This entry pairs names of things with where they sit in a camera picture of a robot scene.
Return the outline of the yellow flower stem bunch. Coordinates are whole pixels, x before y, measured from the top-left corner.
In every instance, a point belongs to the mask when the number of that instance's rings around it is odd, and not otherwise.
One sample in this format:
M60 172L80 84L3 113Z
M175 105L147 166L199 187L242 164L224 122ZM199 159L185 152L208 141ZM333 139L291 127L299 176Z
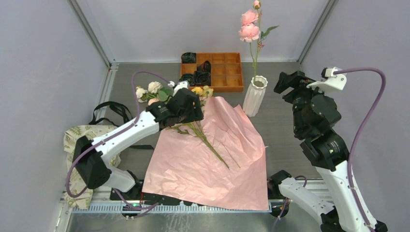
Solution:
M229 151L228 147L219 139L216 138L215 135L209 134L206 126L209 126L211 119L214 119L214 112L212 111L212 105L208 105L211 103L211 99L213 96L214 89L210 88L209 86L204 87L194 87L192 92L195 93L197 96L200 97L200 106L202 107L202 113L205 116L205 122L196 121L194 123L190 123L190 128L194 132L194 137L200 139L200 141L216 156L216 158L221 161L228 169L230 169L228 163L219 153L219 151L214 147L214 143L222 147L222 150L226 152L229 158L234 162L234 164L241 168L239 163L235 160L231 152Z

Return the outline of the pink and white flower bunch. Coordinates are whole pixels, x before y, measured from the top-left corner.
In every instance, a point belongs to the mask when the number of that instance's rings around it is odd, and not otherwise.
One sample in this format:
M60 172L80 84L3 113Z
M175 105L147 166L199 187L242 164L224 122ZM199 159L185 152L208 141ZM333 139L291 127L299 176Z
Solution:
M149 83L147 89L137 86L135 90L137 100L139 102L147 102L149 105L155 102L166 102L170 99L173 93L173 91L167 89L157 81ZM171 129L179 134L194 137L194 132L190 128L190 123L179 124L171 127Z

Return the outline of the black ribbon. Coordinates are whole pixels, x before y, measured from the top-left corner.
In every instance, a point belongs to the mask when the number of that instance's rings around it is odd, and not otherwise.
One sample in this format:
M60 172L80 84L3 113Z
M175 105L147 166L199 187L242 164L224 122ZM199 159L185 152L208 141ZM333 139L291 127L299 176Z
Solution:
M128 109L127 106L118 103L118 102L114 102L114 101L106 101L103 102L99 105L97 105L94 110L93 110L93 117L92 120L88 123L89 125L97 125L102 121L107 121L110 124L119 127L119 125L115 124L113 121L111 121L110 119L106 118L106 117L100 117L99 119L97 119L95 112L97 110L100 110L104 107L108 107L110 110L112 110L113 112L115 112L116 114L118 114L120 117L122 117L123 123L127 123L129 122L133 117L132 114L130 112L130 110Z

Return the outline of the white ribbed ceramic vase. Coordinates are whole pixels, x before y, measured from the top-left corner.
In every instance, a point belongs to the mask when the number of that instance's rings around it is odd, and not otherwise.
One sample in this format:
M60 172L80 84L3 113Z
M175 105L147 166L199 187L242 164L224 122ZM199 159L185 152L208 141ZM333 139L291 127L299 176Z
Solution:
M268 80L256 75L252 78L243 102L243 111L248 117L256 116L262 104Z

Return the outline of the pink wrapping paper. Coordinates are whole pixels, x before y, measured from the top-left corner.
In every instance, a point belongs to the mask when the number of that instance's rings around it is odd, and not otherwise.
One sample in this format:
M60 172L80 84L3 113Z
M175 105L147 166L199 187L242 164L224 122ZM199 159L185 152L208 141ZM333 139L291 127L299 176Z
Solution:
M148 165L142 191L202 205L267 210L265 144L240 106L223 97L206 100L199 138L164 129Z

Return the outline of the pink rose stem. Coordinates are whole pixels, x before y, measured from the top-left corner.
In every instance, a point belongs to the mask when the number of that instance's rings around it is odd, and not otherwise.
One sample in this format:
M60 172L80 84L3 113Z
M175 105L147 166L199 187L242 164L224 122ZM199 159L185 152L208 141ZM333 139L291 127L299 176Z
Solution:
M249 45L249 53L252 59L253 75L258 75L258 59L261 49L264 47L264 40L275 29L279 27L270 26L262 30L262 3L259 0L252 2L252 9L241 15L240 30L238 32L241 42Z

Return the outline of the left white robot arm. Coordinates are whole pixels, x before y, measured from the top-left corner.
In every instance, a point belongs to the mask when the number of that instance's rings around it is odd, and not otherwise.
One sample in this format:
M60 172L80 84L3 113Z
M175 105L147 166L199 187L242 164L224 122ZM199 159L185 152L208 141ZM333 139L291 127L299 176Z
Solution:
M139 197L141 186L130 171L110 165L111 159L139 140L176 124L203 119L200 98L187 88L179 89L167 103L149 105L138 117L94 139L80 137L75 144L73 167L87 189L107 186L130 200Z

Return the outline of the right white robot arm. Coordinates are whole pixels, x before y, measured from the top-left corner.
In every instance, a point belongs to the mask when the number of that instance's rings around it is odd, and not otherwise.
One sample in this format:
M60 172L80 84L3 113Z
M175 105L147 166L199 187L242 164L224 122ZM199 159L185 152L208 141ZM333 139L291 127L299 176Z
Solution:
M333 130L341 114L328 92L347 82L338 68L325 68L322 81L303 72L280 73L274 91L293 107L293 133L304 155L326 183L332 202L319 198L285 170L268 180L268 194L292 201L310 214L323 232L385 232L387 225L369 211L352 173L351 149Z

